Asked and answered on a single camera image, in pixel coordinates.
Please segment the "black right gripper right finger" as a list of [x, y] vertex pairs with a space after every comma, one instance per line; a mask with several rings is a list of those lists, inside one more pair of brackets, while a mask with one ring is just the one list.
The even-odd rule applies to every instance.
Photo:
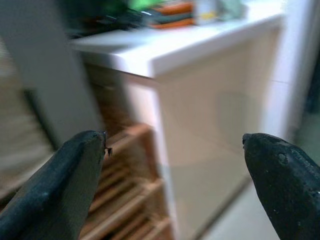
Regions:
[[320, 166], [301, 148], [266, 133], [245, 133], [244, 158], [280, 240], [320, 240]]

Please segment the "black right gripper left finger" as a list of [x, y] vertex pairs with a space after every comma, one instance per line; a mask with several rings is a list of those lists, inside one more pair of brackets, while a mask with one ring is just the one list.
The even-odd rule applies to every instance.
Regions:
[[98, 186], [105, 131], [66, 141], [0, 213], [0, 240], [78, 240]]

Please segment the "grey mini fridge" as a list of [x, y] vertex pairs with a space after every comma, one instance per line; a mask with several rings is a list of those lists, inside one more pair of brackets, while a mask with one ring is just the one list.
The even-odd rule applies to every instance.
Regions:
[[23, 95], [54, 149], [79, 132], [104, 128], [56, 0], [0, 0], [0, 37], [17, 67]]

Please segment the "wooden slatted rack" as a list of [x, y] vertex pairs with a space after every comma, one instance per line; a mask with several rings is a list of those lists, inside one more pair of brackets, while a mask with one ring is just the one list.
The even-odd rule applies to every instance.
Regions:
[[79, 240], [175, 240], [152, 127], [135, 118], [120, 72], [84, 67], [108, 139]]

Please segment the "white counter cabinet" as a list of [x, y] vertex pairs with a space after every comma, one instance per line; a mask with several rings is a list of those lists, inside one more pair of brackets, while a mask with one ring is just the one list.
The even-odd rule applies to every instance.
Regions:
[[249, 177], [242, 136], [261, 129], [282, 23], [255, 14], [72, 41], [118, 74], [133, 119], [153, 127], [176, 240], [192, 240]]

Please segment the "pale green cloth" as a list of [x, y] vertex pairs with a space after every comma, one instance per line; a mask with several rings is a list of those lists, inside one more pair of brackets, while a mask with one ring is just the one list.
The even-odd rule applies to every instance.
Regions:
[[245, 17], [247, 6], [242, 0], [217, 0], [217, 19], [231, 21]]

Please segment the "black object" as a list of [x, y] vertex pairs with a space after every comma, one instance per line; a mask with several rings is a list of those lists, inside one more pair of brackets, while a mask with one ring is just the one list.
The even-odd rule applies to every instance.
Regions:
[[136, 11], [130, 8], [121, 12], [106, 13], [94, 23], [104, 32], [115, 30], [132, 30], [143, 28], [147, 25], [148, 18], [152, 15], [147, 11]]

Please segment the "white container yellow label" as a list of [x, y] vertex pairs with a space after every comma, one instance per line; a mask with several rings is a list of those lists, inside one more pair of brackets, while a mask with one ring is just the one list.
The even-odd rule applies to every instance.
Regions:
[[198, 26], [214, 23], [217, 20], [217, 0], [194, 0], [193, 16]]

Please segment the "orange and black stack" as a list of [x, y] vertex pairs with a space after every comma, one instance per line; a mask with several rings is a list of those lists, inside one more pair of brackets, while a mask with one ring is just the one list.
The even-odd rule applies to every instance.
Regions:
[[172, 0], [154, 5], [148, 25], [154, 29], [173, 29], [195, 24], [192, 0]]

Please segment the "bright green object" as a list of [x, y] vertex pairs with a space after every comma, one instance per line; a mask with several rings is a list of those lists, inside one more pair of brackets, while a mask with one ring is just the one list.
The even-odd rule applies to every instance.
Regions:
[[134, 11], [142, 11], [148, 5], [149, 0], [127, 0], [128, 8]]

